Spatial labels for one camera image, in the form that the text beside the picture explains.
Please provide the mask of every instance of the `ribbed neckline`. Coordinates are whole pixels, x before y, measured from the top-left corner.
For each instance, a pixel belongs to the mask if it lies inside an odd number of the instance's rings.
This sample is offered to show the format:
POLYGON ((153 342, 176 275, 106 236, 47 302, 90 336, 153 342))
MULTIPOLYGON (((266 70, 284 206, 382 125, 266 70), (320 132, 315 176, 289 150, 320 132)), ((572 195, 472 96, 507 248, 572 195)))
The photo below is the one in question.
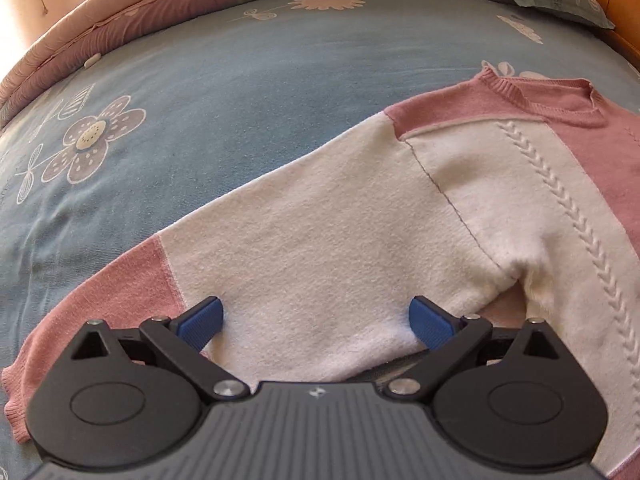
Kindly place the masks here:
POLYGON ((604 98, 586 79, 528 79, 523 77, 503 77, 497 75, 489 66, 485 66, 476 78, 487 85, 490 90, 517 106, 521 110, 533 115, 543 116, 556 121, 577 126, 604 126, 607 119, 602 114, 600 107, 604 104, 604 98), (554 108, 534 102, 525 97, 517 83, 539 84, 548 86, 564 86, 567 88, 581 88, 589 91, 589 98, 585 97, 585 105, 588 110, 565 110, 554 108))

